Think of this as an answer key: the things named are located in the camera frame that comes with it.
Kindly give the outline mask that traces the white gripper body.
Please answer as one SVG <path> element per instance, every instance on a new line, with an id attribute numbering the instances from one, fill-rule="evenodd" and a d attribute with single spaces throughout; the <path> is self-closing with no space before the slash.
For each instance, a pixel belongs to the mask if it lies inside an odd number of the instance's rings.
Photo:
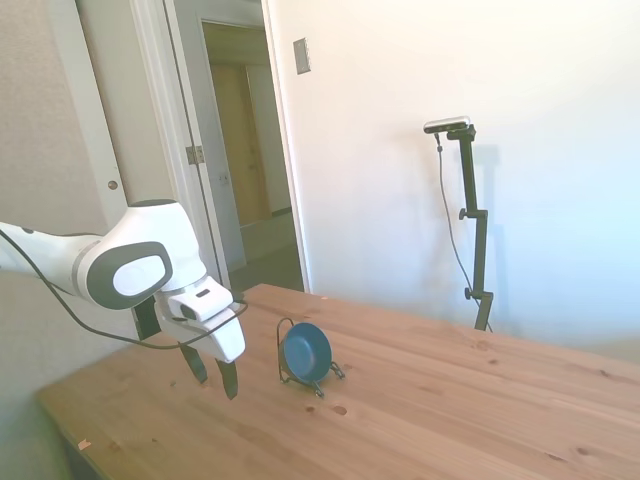
<path id="1" fill-rule="evenodd" d="M 161 330 L 182 344 L 232 363 L 245 351 L 245 338 L 237 312 L 230 308 L 205 320 L 178 321 L 160 316 Z"/>

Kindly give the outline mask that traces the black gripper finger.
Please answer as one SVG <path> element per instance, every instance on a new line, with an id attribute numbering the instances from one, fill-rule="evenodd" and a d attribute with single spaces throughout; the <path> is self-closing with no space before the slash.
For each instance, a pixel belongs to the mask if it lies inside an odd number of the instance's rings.
<path id="1" fill-rule="evenodd" d="M 204 384 L 208 380 L 208 372 L 198 351 L 185 344 L 180 344 L 179 347 L 194 378 L 199 384 Z"/>
<path id="2" fill-rule="evenodd" d="M 222 360 L 216 360 L 216 364 L 222 378 L 225 394 L 229 400 L 233 400 L 239 390 L 236 364 Z"/>

